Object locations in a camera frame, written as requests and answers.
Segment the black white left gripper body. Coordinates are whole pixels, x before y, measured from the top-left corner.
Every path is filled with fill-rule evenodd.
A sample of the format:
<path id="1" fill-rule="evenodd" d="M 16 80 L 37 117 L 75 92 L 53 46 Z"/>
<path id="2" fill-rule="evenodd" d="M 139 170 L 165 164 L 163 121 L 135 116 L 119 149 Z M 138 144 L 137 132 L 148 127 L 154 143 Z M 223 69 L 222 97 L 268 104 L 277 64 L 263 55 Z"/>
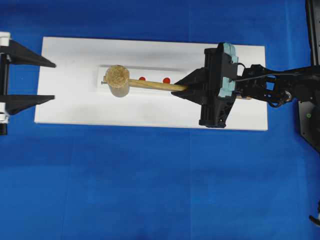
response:
<path id="1" fill-rule="evenodd" d="M 10 32 L 0 32 L 0 96 L 5 97 L 8 94 L 9 83 L 9 65 L 11 57 L 3 52 L 3 47 L 9 47 L 11 40 Z M 0 100 L 0 134 L 8 134 L 8 123 L 10 114 L 7 111 L 8 103 L 5 99 Z"/>

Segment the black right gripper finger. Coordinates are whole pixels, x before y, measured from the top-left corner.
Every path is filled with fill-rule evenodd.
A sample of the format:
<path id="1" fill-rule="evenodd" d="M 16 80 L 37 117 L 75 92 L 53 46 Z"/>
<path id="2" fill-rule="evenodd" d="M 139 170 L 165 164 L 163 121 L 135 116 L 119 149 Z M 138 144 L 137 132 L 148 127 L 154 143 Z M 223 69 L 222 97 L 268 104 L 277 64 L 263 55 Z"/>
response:
<path id="1" fill-rule="evenodd" d="M 198 105 L 206 105 L 208 103 L 208 97 L 204 90 L 186 89 L 181 91 L 172 91 L 171 94 Z"/>
<path id="2" fill-rule="evenodd" d="M 197 84 L 203 84 L 207 82 L 207 70 L 205 67 L 197 68 L 181 80 L 175 83 L 175 85 L 192 86 Z"/>

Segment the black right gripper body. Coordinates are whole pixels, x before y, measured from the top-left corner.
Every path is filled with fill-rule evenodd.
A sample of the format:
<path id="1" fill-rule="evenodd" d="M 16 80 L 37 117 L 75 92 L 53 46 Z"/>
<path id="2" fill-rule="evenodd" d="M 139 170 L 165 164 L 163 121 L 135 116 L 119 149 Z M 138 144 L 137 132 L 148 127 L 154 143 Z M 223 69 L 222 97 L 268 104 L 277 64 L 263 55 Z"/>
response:
<path id="1" fill-rule="evenodd" d="M 221 88 L 222 50 L 206 48 L 204 50 L 206 69 L 206 84 L 210 90 L 219 93 Z M 207 104 L 201 105 L 199 124 L 208 128 L 225 128 L 229 113 L 235 103 L 234 92 L 231 97 L 208 96 Z"/>

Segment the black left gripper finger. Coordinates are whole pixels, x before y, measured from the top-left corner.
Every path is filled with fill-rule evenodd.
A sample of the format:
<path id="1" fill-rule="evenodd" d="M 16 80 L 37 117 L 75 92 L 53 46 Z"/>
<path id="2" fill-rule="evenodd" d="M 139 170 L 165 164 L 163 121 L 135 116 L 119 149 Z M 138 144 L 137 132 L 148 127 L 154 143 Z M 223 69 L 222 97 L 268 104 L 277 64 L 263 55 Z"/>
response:
<path id="1" fill-rule="evenodd" d="M 8 55 L 10 62 L 15 65 L 32 65 L 55 68 L 56 64 L 24 47 L 15 40 L 9 41 Z"/>
<path id="2" fill-rule="evenodd" d="M 25 95 L 25 94 L 10 94 L 4 96 L 5 111 L 10 115 L 54 100 L 54 95 Z"/>

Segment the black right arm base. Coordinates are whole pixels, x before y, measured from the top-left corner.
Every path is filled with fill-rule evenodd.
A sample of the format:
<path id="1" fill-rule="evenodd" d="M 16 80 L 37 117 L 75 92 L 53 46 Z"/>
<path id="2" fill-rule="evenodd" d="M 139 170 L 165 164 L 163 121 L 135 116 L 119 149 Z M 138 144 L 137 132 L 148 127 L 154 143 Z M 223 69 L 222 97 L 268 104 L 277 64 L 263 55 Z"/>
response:
<path id="1" fill-rule="evenodd" d="M 320 2 L 305 2 L 311 68 L 320 70 Z M 302 81 L 305 96 L 298 101 L 300 135 L 320 151 L 320 77 L 310 76 Z"/>

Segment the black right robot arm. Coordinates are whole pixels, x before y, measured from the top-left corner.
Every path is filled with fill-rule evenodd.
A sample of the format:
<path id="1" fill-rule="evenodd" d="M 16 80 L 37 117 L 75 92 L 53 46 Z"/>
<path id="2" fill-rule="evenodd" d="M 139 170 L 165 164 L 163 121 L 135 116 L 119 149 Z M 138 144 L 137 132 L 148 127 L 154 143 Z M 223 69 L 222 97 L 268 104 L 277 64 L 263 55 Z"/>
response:
<path id="1" fill-rule="evenodd" d="M 235 46 L 220 42 L 204 50 L 204 67 L 177 82 L 185 90 L 172 95 L 201 106 L 199 125 L 225 128 L 236 97 L 253 98 L 278 108 L 297 99 L 320 106 L 320 67 L 310 66 L 274 71 L 260 64 L 244 68 L 238 75 Z"/>

